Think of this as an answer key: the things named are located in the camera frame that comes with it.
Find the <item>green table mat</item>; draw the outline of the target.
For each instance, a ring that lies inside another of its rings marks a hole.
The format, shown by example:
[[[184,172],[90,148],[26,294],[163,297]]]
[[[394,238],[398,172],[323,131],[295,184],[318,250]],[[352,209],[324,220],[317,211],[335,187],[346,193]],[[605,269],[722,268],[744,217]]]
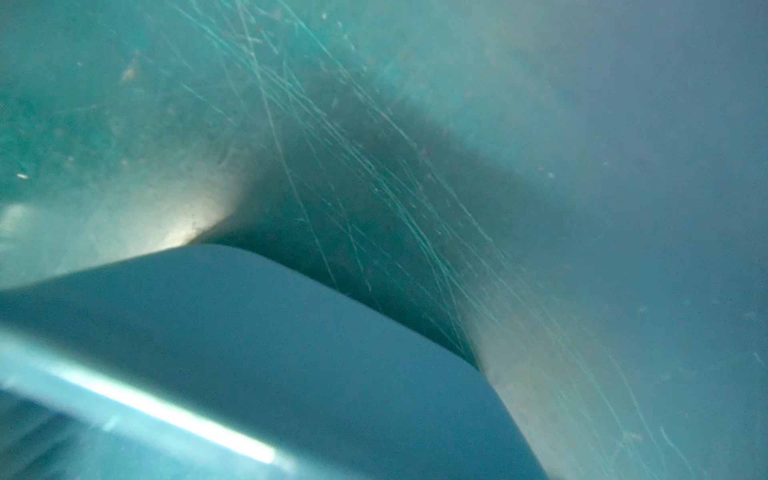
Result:
[[[5,1],[1,284],[194,243],[478,368],[558,479],[767,475],[763,1]]]

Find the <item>clear plastic storage box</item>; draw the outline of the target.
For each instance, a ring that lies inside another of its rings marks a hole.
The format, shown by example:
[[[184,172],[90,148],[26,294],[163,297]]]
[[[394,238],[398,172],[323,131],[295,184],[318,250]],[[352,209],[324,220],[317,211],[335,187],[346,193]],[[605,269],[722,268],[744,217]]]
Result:
[[[460,356],[198,245],[1,293],[5,479],[542,479]]]

